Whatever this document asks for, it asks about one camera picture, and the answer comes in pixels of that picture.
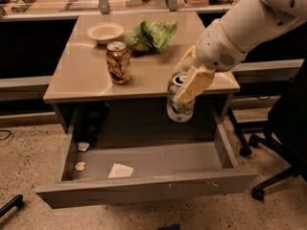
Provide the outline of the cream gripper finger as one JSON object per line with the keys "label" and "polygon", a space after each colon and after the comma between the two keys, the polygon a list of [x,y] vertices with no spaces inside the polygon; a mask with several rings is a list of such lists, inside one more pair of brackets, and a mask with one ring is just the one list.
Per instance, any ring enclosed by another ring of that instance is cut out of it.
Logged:
{"label": "cream gripper finger", "polygon": [[215,70],[206,66],[196,68],[192,66],[186,75],[183,85],[174,96],[179,104],[188,104],[205,91],[215,78]]}
{"label": "cream gripper finger", "polygon": [[184,56],[181,58],[181,60],[179,61],[179,63],[176,65],[174,71],[175,72],[186,72],[191,65],[194,62],[195,59],[195,51],[196,51],[196,46],[191,46],[186,53],[184,54]]}

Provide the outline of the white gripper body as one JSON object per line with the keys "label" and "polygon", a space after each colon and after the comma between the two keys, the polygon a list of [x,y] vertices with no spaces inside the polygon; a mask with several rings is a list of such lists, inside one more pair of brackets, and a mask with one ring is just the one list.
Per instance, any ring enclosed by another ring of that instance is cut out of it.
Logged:
{"label": "white gripper body", "polygon": [[196,44],[196,56],[200,63],[215,71],[229,71],[246,58],[247,35],[244,27],[215,19],[202,31]]}

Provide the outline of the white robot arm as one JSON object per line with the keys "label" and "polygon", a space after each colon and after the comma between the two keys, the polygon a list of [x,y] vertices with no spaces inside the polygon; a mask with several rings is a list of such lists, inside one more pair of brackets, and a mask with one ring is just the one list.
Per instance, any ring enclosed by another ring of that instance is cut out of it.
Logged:
{"label": "white robot arm", "polygon": [[263,42],[275,39],[307,19],[307,0],[240,0],[202,31],[177,70],[187,73],[175,101],[188,104],[212,84],[217,72],[244,61]]}

